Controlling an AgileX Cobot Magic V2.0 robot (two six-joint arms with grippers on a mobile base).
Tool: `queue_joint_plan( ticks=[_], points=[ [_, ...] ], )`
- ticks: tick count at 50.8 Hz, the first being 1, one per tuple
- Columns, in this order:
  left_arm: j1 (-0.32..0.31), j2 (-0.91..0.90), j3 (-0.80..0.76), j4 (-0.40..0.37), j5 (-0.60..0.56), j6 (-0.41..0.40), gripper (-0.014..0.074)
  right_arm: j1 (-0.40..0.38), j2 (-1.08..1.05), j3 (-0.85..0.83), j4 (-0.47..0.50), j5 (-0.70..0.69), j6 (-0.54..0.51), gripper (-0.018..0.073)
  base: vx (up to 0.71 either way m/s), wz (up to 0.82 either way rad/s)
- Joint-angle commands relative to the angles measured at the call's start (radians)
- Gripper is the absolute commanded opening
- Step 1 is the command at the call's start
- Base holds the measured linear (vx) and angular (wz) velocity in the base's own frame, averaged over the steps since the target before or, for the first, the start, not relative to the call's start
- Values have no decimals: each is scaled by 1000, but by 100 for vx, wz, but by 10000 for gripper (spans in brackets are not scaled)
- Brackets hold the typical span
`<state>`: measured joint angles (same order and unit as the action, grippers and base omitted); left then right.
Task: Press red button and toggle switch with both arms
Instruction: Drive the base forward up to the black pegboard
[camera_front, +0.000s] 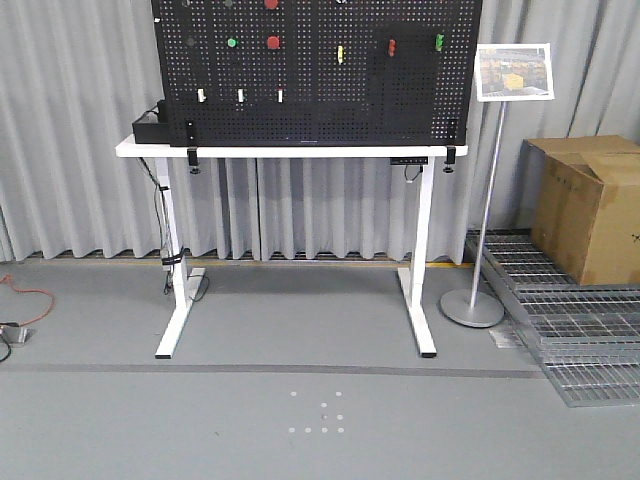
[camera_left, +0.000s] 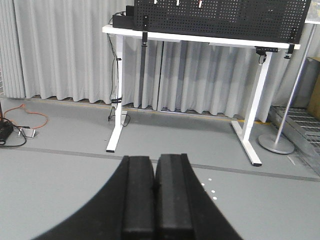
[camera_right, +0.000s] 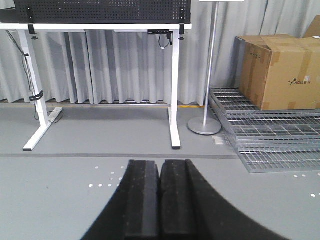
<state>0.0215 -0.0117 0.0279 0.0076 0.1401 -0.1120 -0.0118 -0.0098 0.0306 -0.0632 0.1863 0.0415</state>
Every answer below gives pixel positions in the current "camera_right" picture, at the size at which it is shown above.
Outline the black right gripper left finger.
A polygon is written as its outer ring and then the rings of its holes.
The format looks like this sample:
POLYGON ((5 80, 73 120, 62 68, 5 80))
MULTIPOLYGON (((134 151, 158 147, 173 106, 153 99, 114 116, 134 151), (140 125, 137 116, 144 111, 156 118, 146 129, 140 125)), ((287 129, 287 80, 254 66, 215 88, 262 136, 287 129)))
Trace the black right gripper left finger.
POLYGON ((159 171, 150 160, 130 160, 115 193, 84 240, 158 240, 159 171))

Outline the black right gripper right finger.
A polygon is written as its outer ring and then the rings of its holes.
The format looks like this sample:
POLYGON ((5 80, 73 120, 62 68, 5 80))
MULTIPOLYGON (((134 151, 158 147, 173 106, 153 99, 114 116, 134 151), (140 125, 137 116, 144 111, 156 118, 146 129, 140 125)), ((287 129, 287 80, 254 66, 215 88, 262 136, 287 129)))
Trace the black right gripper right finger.
POLYGON ((190 159, 165 160, 160 173, 163 240, 282 240, 222 197, 190 159))

